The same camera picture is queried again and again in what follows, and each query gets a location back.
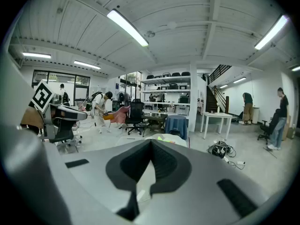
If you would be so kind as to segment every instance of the pink cloth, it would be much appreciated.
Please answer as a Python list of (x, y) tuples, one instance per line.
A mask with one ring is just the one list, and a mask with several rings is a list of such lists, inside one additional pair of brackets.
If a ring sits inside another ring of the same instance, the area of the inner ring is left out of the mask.
[(129, 111), (129, 109), (130, 109), (130, 106), (120, 107), (119, 110), (113, 114), (114, 119), (111, 120), (111, 123), (112, 122), (125, 123), (126, 113)]

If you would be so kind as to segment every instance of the fluorescent light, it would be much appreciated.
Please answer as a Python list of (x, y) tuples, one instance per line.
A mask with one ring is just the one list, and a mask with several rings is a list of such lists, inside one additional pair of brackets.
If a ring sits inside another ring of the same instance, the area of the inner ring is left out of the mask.
[(137, 29), (124, 16), (122, 16), (119, 11), (113, 9), (107, 14), (107, 17), (128, 32), (140, 45), (143, 47), (149, 45), (149, 43), (140, 35)]
[(255, 46), (256, 49), (261, 49), (263, 46), (265, 46), (287, 23), (288, 17), (281, 16), (281, 18), (277, 21), (275, 26), (265, 35), (259, 43)]
[(101, 67), (96, 67), (94, 65), (91, 65), (91, 64), (87, 64), (87, 63), (84, 63), (84, 62), (80, 62), (80, 61), (74, 61), (75, 64), (79, 64), (79, 65), (83, 65), (83, 66), (87, 66), (87, 67), (90, 67), (90, 68), (95, 68), (95, 69), (100, 69)]
[(300, 70), (300, 66), (295, 67), (295, 68), (292, 69), (293, 72), (296, 72), (296, 71), (298, 71), (298, 70)]
[[(74, 83), (73, 81), (68, 81), (68, 83)], [(81, 84), (81, 82), (76, 82), (77, 84)]]
[(237, 81), (235, 81), (235, 82), (233, 82), (233, 83), (238, 83), (238, 82), (243, 81), (243, 80), (245, 80), (245, 79), (246, 79), (246, 78), (243, 77), (243, 78), (241, 78), (241, 79), (239, 79), (239, 80), (237, 80)]
[(38, 58), (51, 58), (51, 55), (33, 53), (33, 52), (23, 52), (23, 55), (24, 56), (29, 56), (29, 57), (38, 57)]

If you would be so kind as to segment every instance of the shelf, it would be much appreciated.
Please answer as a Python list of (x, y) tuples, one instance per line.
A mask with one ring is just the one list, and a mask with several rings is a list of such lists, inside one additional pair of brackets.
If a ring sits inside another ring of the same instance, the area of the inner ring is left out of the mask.
[(178, 76), (178, 77), (158, 77), (140, 81), (144, 84), (162, 84), (162, 83), (189, 83), (191, 76)]
[(145, 90), (139, 91), (142, 93), (187, 93), (190, 92), (190, 89), (173, 89), (173, 90)]
[(143, 112), (144, 113), (160, 113), (160, 114), (167, 114), (169, 116), (171, 115), (179, 115), (179, 116), (184, 116), (186, 117), (187, 119), (189, 118), (188, 115), (182, 115), (182, 114), (178, 114), (178, 113), (175, 113), (175, 112), (158, 112), (157, 110), (148, 110), (148, 109), (143, 109)]
[(165, 105), (188, 105), (189, 103), (168, 103), (168, 102), (143, 102), (145, 104), (165, 104)]

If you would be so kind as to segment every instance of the black shirt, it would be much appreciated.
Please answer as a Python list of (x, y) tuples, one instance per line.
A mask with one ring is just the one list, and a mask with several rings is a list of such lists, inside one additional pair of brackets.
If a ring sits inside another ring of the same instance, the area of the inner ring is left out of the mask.
[(246, 103), (252, 103), (252, 104), (253, 104), (253, 100), (252, 100), (251, 94), (245, 92), (244, 95), (245, 95), (245, 104), (246, 104)]
[(286, 118), (287, 117), (287, 108), (286, 106), (289, 105), (289, 101), (287, 100), (286, 95), (280, 100), (280, 112), (279, 116), (281, 118)]

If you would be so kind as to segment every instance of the ceiling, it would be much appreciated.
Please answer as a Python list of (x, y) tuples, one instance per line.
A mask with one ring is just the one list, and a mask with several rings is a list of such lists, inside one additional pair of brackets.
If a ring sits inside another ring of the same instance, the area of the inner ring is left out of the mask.
[[(141, 47), (106, 15), (120, 11), (149, 42)], [(47, 53), (26, 59), (23, 66), (46, 66), (116, 77), (137, 70), (218, 64), (258, 68), (300, 57), (290, 25), (261, 50), (255, 44), (284, 11), (274, 0), (29, 0), (15, 27), (9, 52)], [(147, 37), (147, 31), (155, 33)], [(87, 69), (74, 60), (100, 66)]]

